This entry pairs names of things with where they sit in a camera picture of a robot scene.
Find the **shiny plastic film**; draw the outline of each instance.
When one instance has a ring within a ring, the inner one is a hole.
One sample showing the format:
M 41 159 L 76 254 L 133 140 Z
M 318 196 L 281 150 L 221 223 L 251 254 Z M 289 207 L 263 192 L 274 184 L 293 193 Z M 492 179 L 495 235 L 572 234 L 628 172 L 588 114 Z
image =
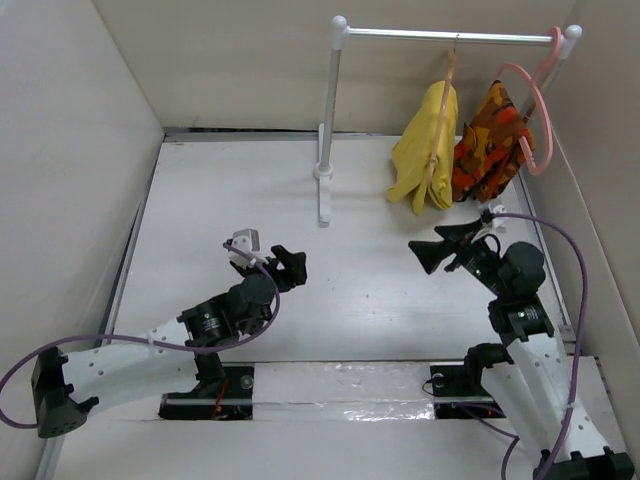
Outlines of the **shiny plastic film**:
M 293 362 L 257 364 L 256 420 L 434 420 L 432 399 L 422 391 L 426 362 Z

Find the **horizontal rod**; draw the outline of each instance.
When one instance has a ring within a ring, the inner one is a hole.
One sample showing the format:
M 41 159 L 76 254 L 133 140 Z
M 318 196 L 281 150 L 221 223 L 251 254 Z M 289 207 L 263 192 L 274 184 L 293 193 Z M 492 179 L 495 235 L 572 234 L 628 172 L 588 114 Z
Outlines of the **horizontal rod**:
M 553 37 L 548 35 L 501 35 L 493 33 L 427 32 L 420 30 L 381 30 L 376 28 L 351 28 L 349 37 L 396 38 L 406 40 L 431 40 L 456 43 L 489 43 L 494 45 L 549 46 Z

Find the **white table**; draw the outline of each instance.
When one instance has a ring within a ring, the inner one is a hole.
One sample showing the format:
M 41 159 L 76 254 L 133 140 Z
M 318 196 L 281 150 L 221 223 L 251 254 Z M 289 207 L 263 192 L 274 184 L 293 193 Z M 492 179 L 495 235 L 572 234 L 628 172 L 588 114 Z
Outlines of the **white table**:
M 337 136 L 328 228 L 317 225 L 315 140 L 164 144 L 115 331 L 146 331 L 237 283 L 221 244 L 250 227 L 259 230 L 263 251 L 274 244 L 305 251 L 309 280 L 283 295 L 271 331 L 223 360 L 459 359 L 470 346 L 496 341 L 487 318 L 490 292 L 462 269 L 427 276 L 407 247 L 409 240 L 437 240 L 436 225 L 476 220 L 478 209 L 427 207 L 416 217 L 405 203 L 389 204 L 396 141 Z M 518 182 L 502 201 L 509 211 L 528 212 Z M 503 249 L 518 240 L 539 245 L 533 226 L 516 220 L 500 239 Z M 540 296 L 563 323 L 549 280 Z M 585 362 L 585 403 L 619 447 L 598 370 Z M 493 480 L 506 448 L 471 421 L 166 422 L 156 418 L 157 407 L 152 398 L 91 419 L 67 436 L 55 474 L 49 468 L 43 478 Z M 530 471 L 517 452 L 510 478 L 529 478 Z

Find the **garment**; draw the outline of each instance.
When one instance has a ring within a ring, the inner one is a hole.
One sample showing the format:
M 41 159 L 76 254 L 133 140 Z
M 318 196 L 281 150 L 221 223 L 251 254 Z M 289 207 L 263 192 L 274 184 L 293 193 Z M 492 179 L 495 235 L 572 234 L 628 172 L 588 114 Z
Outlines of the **garment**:
M 427 192 L 433 202 L 442 209 L 451 207 L 451 172 L 455 145 L 456 122 L 458 121 L 458 98 L 451 87 L 447 99 L 444 124 L 438 144 L 438 163 L 431 181 L 427 181 L 429 157 L 440 114 L 445 82 L 437 82 L 425 93 L 422 106 L 393 148 L 391 158 L 396 167 L 396 183 L 387 190 L 390 202 L 396 203 L 414 191 L 412 209 L 416 215 L 424 210 Z
M 525 161 L 519 140 L 525 136 L 533 151 L 533 136 L 496 80 L 475 118 L 464 125 L 454 151 L 452 195 L 454 201 L 469 195 L 481 202 L 497 197 Z

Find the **wooden hanger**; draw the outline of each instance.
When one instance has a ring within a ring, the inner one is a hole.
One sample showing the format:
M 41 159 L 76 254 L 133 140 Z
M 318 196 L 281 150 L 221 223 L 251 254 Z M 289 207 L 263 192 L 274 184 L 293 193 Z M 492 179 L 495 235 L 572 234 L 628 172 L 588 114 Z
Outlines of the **wooden hanger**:
M 440 146 L 440 137 L 442 136 L 442 127 L 444 125 L 445 112 L 447 111 L 447 101 L 449 100 L 449 91 L 451 90 L 451 81 L 453 80 L 453 72 L 456 70 L 456 51 L 451 49 L 448 51 L 449 66 L 447 68 L 447 76 L 444 79 L 444 90 L 442 91 L 442 101 L 440 102 L 440 113 L 438 114 L 438 123 L 436 125 L 436 137 L 433 140 L 433 148 L 431 149 L 431 157 L 429 157 L 429 167 L 427 169 L 427 183 L 433 179 L 433 173 L 438 166 L 438 147 Z

